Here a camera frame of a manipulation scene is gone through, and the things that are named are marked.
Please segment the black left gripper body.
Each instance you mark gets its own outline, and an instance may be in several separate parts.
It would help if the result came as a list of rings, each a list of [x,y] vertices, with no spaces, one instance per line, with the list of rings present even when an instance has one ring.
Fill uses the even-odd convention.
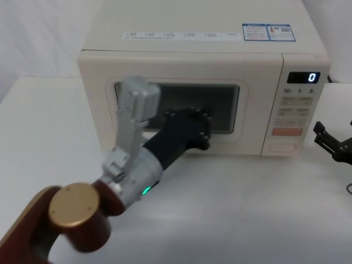
[[[164,113],[165,123],[162,129],[144,143],[160,162],[162,168],[168,168],[189,149],[194,148],[194,131],[205,129],[189,117],[188,108],[167,110]]]

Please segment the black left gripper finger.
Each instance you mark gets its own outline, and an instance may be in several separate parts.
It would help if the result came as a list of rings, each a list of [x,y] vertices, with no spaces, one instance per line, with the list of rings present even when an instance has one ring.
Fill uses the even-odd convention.
[[[208,150],[210,147],[211,129],[197,129],[194,131],[194,148]]]
[[[191,120],[201,124],[205,129],[211,129],[212,117],[206,109],[190,107],[188,110]]]

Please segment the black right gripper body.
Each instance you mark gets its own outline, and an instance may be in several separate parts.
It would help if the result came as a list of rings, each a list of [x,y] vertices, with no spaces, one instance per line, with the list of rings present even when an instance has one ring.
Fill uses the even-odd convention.
[[[349,165],[352,165],[352,162],[351,162],[351,138],[341,142],[338,145],[338,148],[335,150],[334,154],[332,155],[332,158],[336,162],[347,163]]]

